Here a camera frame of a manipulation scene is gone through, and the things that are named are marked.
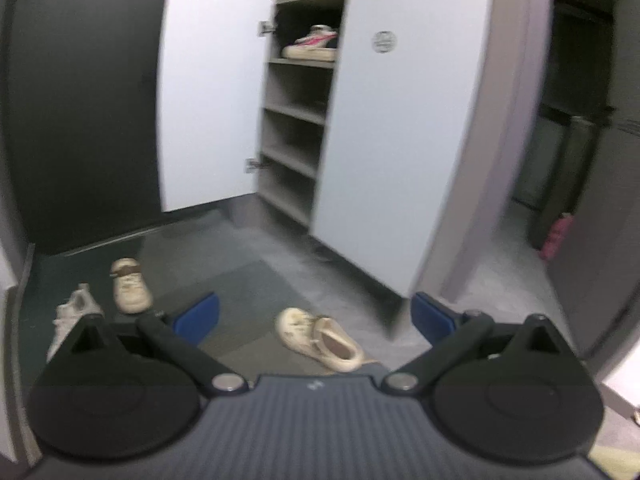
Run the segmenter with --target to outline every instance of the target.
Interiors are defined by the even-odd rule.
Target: sneaker
[[[125,314],[139,314],[151,307],[153,297],[142,279],[140,264],[133,258],[122,258],[111,266],[113,299]]]
[[[363,364],[360,345],[331,317],[315,317],[299,308],[287,308],[278,315],[276,331],[287,348],[320,361],[335,372],[353,372]]]
[[[80,283],[78,289],[71,293],[69,301],[57,306],[56,311],[58,315],[53,320],[53,325],[56,327],[56,335],[53,336],[49,352],[47,352],[47,362],[51,361],[66,336],[69,335],[82,316],[87,314],[104,315],[100,305],[95,303],[94,298],[89,293],[89,285],[86,283]]]
[[[295,45],[285,47],[282,55],[289,59],[335,61],[337,45],[337,32],[327,25],[314,25],[307,36],[296,40]]]

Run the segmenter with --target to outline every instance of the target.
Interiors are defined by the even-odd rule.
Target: white sneaker
[[[140,264],[133,258],[122,258],[111,266],[113,299],[125,314],[138,314],[151,307],[153,297],[142,279]]]
[[[89,293],[89,285],[86,283],[80,283],[78,289],[71,293],[69,301],[57,306],[56,311],[58,316],[53,320],[53,324],[56,327],[56,335],[53,337],[53,341],[47,352],[47,362],[51,361],[53,355],[66,339],[66,336],[69,335],[82,316],[86,314],[104,315],[100,305],[95,303],[94,298]]]
[[[299,308],[283,310],[276,331],[284,345],[335,372],[353,372],[362,366],[364,352],[338,323],[327,316],[312,316]]]

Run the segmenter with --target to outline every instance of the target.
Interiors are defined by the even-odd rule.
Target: white cabinet door
[[[491,0],[347,0],[312,235],[407,296],[476,100]]]
[[[158,60],[162,210],[252,193],[271,0],[165,0]]]

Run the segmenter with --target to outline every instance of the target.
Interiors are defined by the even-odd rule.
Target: dark doorway
[[[30,241],[57,253],[161,219],[164,0],[15,0],[2,128]]]

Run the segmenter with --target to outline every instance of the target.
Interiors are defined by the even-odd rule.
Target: pink sneaker
[[[562,241],[565,239],[573,221],[574,217],[572,215],[564,213],[562,218],[559,218],[553,223],[549,230],[549,234],[546,236],[545,244],[538,253],[540,254],[540,258],[549,262],[554,256],[556,256],[556,253],[558,252]]]
[[[337,32],[327,25],[314,25],[307,36],[296,40],[294,45],[286,46],[282,55],[289,59],[335,61],[337,45]]]

